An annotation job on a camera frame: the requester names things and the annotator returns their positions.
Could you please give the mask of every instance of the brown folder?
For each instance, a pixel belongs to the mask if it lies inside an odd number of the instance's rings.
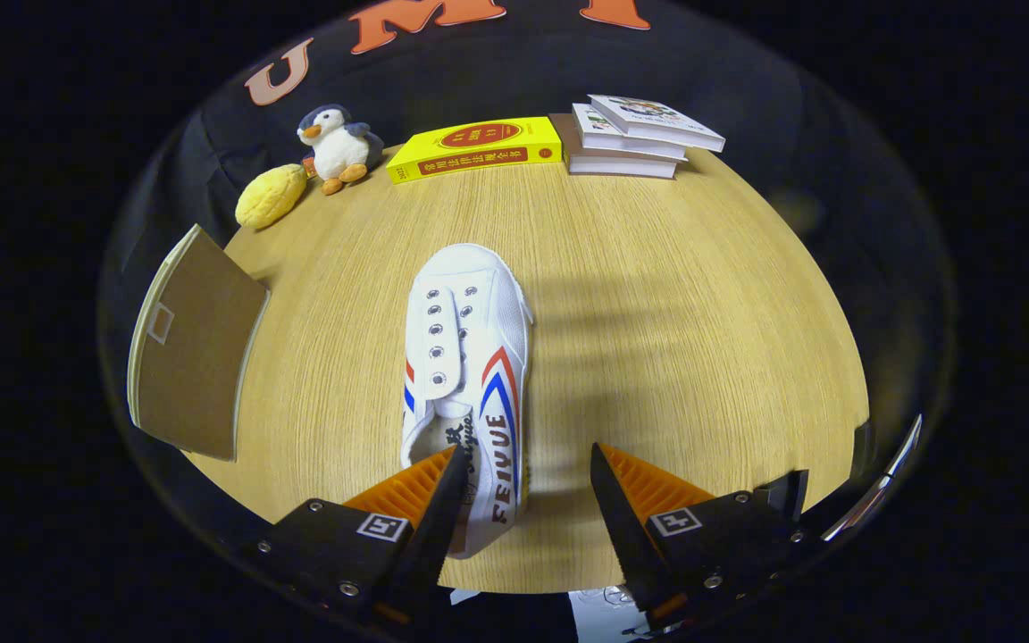
[[[237,403],[269,291],[192,225],[161,263],[130,347],[135,426],[179,449],[234,460]]]

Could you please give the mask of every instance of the stack of books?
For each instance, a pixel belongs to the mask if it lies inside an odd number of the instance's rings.
[[[725,139],[673,107],[636,98],[590,94],[590,105],[551,114],[571,174],[625,174],[672,179],[686,147],[719,152]]]

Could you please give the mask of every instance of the black background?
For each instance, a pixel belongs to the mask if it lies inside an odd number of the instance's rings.
[[[26,510],[0,510],[0,636],[335,637],[144,484],[102,397],[93,285],[126,188],[173,126],[351,4],[1,8],[0,507]],[[889,136],[935,207],[963,313],[952,412],[916,476],[853,544],[714,637],[1029,640],[1029,4],[701,7]],[[475,633],[548,639],[554,618]]]

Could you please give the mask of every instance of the book cover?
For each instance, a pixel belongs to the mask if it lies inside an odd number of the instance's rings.
[[[663,103],[590,94],[590,105],[626,136],[660,139],[715,152],[725,146],[723,136]]]
[[[392,183],[477,167],[559,163],[561,142],[547,117],[501,118],[417,134],[388,162]]]
[[[551,121],[563,141],[563,162],[571,174],[609,174],[654,176],[672,179],[677,171],[675,159],[654,158],[650,154],[625,150],[590,150],[582,146],[579,128],[572,114],[551,114]]]
[[[686,159],[684,145],[626,136],[586,103],[572,103],[572,109],[578,134],[582,136],[582,146],[588,150],[626,150],[679,162]]]

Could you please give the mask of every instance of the round table top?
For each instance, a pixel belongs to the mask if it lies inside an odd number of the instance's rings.
[[[809,469],[805,508],[841,485],[868,419],[863,369],[820,269],[715,155],[674,179],[564,164],[393,186],[383,166],[226,253],[273,296],[241,390],[237,459],[187,453],[277,522],[400,470],[403,318],[418,270],[462,241],[506,260],[534,311],[527,510],[440,585],[506,593],[624,582],[590,486],[609,443],[715,496]]]

